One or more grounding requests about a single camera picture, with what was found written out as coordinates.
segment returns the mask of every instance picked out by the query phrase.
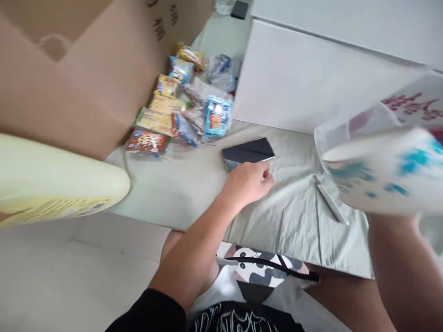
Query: black shirt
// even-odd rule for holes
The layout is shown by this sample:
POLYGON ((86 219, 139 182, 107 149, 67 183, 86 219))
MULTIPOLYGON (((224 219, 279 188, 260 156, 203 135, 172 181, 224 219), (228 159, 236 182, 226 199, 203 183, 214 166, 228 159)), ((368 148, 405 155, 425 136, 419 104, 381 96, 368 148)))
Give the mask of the black shirt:
MULTIPOLYGON (((184 309, 172 298, 147 289, 127 313, 119 317, 106 332, 186 331, 184 309)), ((220 302, 200 313, 189 331, 262 331, 303 332, 288 313, 262 304, 220 302)))

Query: forearm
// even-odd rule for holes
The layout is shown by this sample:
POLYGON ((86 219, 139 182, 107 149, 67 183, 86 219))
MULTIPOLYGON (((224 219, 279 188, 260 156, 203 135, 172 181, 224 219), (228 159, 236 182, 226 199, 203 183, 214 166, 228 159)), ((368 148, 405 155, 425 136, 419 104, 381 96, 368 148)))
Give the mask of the forearm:
POLYGON ((166 255, 149 288, 170 296, 189 312, 214 263, 226 229, 240 209, 241 206, 219 195, 166 255))
POLYGON ((368 216, 383 304, 398 331, 443 328, 443 271, 411 218, 368 216))

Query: leg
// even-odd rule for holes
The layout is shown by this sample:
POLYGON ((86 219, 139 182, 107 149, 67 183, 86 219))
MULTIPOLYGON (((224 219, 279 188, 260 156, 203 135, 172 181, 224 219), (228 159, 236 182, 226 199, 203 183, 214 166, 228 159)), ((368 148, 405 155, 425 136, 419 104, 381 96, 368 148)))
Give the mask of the leg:
POLYGON ((352 331, 395 331, 377 284, 339 271, 306 263, 320 284, 305 291, 352 331))
MULTIPOLYGON (((168 237, 166 238, 166 241, 163 245, 162 255, 160 257, 160 263, 166 257, 166 255, 171 251, 171 249, 177 244, 177 242, 181 239, 182 236, 183 236, 182 232, 171 230, 171 232, 168 234, 168 237)), ((214 257, 214 263, 212 264, 211 270, 208 274, 208 277, 206 278, 206 281, 205 281, 199 295, 202 295, 203 293, 205 293, 212 286, 212 284, 214 283, 214 280, 217 278, 219 271, 220 271, 220 268, 219 268, 219 266, 216 262, 216 259, 214 257)))

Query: cardboard box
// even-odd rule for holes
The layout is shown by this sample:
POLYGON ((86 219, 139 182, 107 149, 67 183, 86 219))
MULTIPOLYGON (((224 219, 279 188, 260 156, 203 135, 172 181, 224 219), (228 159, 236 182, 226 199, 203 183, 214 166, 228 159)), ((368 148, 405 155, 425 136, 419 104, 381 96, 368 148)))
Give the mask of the cardboard box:
POLYGON ((0 132, 104 159, 212 0, 0 1, 0 132))

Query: black sleeve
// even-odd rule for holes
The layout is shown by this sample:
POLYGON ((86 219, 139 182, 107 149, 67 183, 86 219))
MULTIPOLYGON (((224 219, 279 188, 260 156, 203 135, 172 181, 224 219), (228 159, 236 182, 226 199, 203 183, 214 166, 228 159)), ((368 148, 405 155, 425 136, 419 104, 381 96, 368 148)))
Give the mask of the black sleeve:
POLYGON ((147 289, 106 332, 185 331, 186 313, 172 298, 147 289))

